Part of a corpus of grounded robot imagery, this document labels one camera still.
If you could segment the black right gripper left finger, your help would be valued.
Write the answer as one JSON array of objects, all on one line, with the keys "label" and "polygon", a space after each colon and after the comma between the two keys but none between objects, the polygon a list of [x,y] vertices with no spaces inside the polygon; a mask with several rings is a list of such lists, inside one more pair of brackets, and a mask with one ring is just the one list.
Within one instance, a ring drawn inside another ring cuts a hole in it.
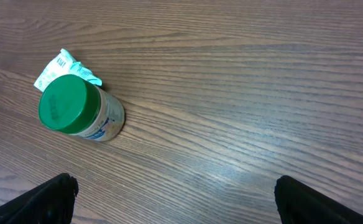
[{"label": "black right gripper left finger", "polygon": [[78,181],[62,173],[0,206],[0,224],[70,224]]}]

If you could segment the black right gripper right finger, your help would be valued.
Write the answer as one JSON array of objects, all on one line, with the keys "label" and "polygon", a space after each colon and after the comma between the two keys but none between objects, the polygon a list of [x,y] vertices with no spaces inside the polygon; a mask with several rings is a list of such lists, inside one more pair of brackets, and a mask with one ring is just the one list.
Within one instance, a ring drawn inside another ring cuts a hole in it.
[{"label": "black right gripper right finger", "polygon": [[277,180],[275,202],[282,224],[363,224],[363,215],[283,175]]}]

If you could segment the green lid jar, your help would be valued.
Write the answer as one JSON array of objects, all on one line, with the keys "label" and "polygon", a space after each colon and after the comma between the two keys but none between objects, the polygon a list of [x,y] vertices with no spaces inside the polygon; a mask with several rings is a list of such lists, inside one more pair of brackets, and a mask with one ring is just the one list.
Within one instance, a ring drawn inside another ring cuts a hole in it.
[{"label": "green lid jar", "polygon": [[118,99],[76,75],[63,75],[48,84],[38,116],[47,129],[93,141],[112,139],[125,122]]}]

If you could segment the teal white snack packet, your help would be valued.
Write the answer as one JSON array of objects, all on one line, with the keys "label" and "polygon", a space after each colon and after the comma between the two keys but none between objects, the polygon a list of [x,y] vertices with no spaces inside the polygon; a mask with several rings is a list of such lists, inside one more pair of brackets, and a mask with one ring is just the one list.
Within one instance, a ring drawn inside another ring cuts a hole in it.
[{"label": "teal white snack packet", "polygon": [[77,61],[67,50],[61,49],[60,53],[46,65],[34,86],[43,92],[51,82],[63,75],[76,75],[97,86],[103,84],[91,70]]}]

